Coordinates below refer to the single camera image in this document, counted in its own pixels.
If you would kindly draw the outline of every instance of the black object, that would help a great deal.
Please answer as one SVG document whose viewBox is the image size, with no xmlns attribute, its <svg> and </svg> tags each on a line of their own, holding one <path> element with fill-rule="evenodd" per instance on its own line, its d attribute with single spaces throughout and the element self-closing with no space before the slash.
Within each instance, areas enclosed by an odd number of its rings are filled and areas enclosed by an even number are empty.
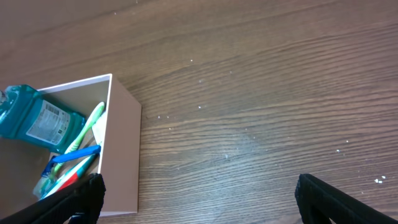
<svg viewBox="0 0 398 224">
<path fill-rule="evenodd" d="M 0 224 L 96 223 L 104 203 L 101 174 L 90 174 L 53 195 L 3 219 Z"/>
<path fill-rule="evenodd" d="M 295 198 L 304 224 L 398 223 L 310 174 L 298 178 Z"/>
</svg>

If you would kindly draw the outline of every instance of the bottle label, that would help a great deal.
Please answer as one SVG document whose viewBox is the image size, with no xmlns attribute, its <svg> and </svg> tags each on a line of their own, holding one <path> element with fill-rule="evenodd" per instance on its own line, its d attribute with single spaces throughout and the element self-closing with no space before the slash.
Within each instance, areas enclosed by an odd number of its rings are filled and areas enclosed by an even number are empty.
<svg viewBox="0 0 398 224">
<path fill-rule="evenodd" d="M 69 122 L 70 115 L 67 112 L 43 100 L 42 109 L 26 135 L 57 145 L 64 137 Z"/>
</svg>

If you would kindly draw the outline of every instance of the wooden table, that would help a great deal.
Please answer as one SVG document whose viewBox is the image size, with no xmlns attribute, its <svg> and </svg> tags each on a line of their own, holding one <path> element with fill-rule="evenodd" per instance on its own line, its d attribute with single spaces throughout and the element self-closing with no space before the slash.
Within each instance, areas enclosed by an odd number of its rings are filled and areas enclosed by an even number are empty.
<svg viewBox="0 0 398 224">
<path fill-rule="evenodd" d="M 139 214 L 100 223 L 300 223 L 301 173 L 398 218 L 395 0 L 6 0 L 0 29 L 1 88 L 142 103 Z"/>
</svg>

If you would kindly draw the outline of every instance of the mouthwash bottle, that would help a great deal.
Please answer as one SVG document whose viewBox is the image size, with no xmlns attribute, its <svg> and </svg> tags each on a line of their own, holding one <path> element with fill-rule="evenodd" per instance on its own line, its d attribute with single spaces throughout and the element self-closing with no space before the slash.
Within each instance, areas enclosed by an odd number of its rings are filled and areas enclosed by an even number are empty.
<svg viewBox="0 0 398 224">
<path fill-rule="evenodd" d="M 85 118 L 28 85 L 0 90 L 0 137 L 21 139 L 63 154 L 79 135 Z"/>
</svg>

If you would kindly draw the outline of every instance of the white box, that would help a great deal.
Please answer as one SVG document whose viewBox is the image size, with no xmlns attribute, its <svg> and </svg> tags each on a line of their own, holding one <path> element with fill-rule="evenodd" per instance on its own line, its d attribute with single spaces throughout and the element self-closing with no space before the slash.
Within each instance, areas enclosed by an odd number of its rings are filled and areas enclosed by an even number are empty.
<svg viewBox="0 0 398 224">
<path fill-rule="evenodd" d="M 39 90 L 89 116 L 106 103 L 107 122 L 98 173 L 106 193 L 101 216 L 138 211 L 141 105 L 112 74 Z M 32 189 L 49 160 L 49 151 L 18 140 L 0 138 L 0 219 L 32 205 Z"/>
</svg>

